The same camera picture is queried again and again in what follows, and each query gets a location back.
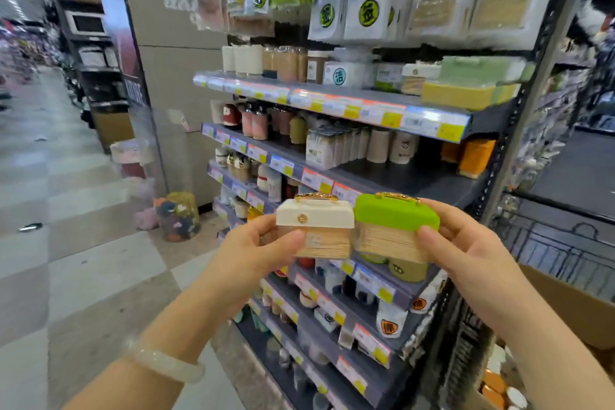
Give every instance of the beige container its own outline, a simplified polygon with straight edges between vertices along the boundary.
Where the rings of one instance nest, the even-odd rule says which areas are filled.
[[[276,212],[281,235],[300,229],[307,234],[306,246],[296,253],[302,258],[348,259],[354,229],[354,211],[348,201],[312,193],[283,202]]]

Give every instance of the round green label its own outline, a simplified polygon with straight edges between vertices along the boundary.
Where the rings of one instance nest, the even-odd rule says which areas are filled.
[[[320,26],[328,28],[335,19],[335,9],[330,3],[320,9]]]
[[[380,15],[380,5],[375,0],[366,0],[358,11],[358,22],[362,26],[372,26]]]

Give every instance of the toothpick container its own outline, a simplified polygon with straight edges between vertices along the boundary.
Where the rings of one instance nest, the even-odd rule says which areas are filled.
[[[348,259],[354,212],[347,201],[322,193],[298,195],[283,202],[276,212],[276,224],[285,234],[303,230],[306,245],[297,257]]]
[[[440,227],[440,218],[429,206],[397,193],[363,194],[357,198],[354,213],[355,250],[403,261],[429,261],[416,239],[421,226]]]

